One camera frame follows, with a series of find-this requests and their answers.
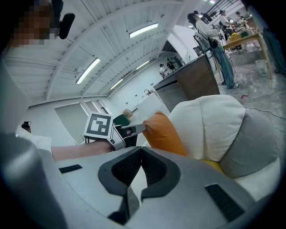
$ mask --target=ceiling light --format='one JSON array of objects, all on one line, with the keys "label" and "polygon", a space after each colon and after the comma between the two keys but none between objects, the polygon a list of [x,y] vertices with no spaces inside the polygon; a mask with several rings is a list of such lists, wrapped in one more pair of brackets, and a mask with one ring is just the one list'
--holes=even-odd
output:
[{"label": "ceiling light", "polygon": [[158,27],[158,23],[154,23],[152,25],[145,26],[145,27],[143,27],[143,28],[141,28],[139,30],[136,30],[136,31],[134,31],[132,33],[129,33],[129,37],[133,38],[133,37],[137,36],[138,34],[144,33],[146,31],[154,29],[156,27]]},{"label": "ceiling light", "polygon": [[122,82],[122,80],[123,80],[123,79],[121,79],[120,81],[118,81],[114,86],[112,86],[112,87],[110,88],[110,90],[112,90],[112,89],[115,88],[118,84],[120,84],[120,83]]},{"label": "ceiling light", "polygon": [[76,84],[80,84],[84,78],[89,74],[89,72],[100,62],[100,59],[96,58],[88,67],[84,70],[84,72],[81,74],[81,76],[76,81]]},{"label": "ceiling light", "polygon": [[143,65],[145,65],[145,64],[147,64],[147,63],[149,63],[149,60],[146,61],[145,63],[143,63],[142,65],[140,65],[139,67],[137,67],[136,70],[138,70],[139,68],[141,68]]}]

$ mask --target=cable on floor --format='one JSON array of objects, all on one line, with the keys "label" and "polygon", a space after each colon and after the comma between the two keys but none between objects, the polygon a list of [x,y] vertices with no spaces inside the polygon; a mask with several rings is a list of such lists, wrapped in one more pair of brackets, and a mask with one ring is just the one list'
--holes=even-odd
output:
[{"label": "cable on floor", "polygon": [[285,121],[286,121],[286,118],[284,118],[284,117],[282,117],[282,116],[279,116],[279,115],[276,115],[276,114],[274,114],[273,112],[271,112],[271,111],[269,111],[269,110],[261,110],[261,109],[259,109],[259,108],[257,108],[257,107],[247,107],[247,106],[244,106],[245,108],[249,108],[249,109],[257,109],[257,110],[260,110],[260,111],[263,111],[263,112],[269,112],[269,113],[271,113],[272,115],[274,115],[274,116],[276,116],[276,117],[278,117],[278,118],[282,118],[282,119],[284,119]]}]

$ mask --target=white bucket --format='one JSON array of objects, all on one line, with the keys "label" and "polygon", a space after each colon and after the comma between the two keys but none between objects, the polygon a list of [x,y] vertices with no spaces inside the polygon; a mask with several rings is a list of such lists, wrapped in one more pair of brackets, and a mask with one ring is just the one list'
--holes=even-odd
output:
[{"label": "white bucket", "polygon": [[261,59],[255,61],[256,67],[258,69],[259,75],[267,76],[267,60]]}]

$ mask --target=gray pillow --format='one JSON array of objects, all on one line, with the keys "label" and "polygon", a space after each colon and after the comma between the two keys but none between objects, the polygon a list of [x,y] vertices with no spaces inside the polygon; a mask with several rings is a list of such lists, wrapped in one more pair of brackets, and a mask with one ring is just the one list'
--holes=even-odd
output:
[{"label": "gray pillow", "polygon": [[234,179],[264,168],[277,157],[275,128],[263,114],[246,110],[240,130],[219,165]]}]

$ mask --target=wooden table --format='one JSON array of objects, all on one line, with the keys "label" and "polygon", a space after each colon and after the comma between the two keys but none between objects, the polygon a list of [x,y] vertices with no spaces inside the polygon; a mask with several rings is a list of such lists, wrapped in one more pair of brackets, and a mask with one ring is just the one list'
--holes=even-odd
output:
[{"label": "wooden table", "polygon": [[268,57],[268,54],[267,54],[267,50],[265,49],[264,44],[263,44],[262,39],[261,39],[259,34],[253,34],[253,35],[249,35],[249,36],[247,36],[245,38],[241,38],[241,39],[235,40],[234,42],[231,42],[231,43],[225,45],[224,49],[233,48],[233,47],[241,45],[243,43],[250,42],[250,41],[255,41],[255,40],[258,40],[258,42],[260,44],[260,47],[262,49],[264,58],[265,58],[265,60],[267,60],[267,67],[269,69],[269,77],[270,77],[270,79],[272,79],[272,71],[271,71],[270,60],[269,60],[269,57]]}]

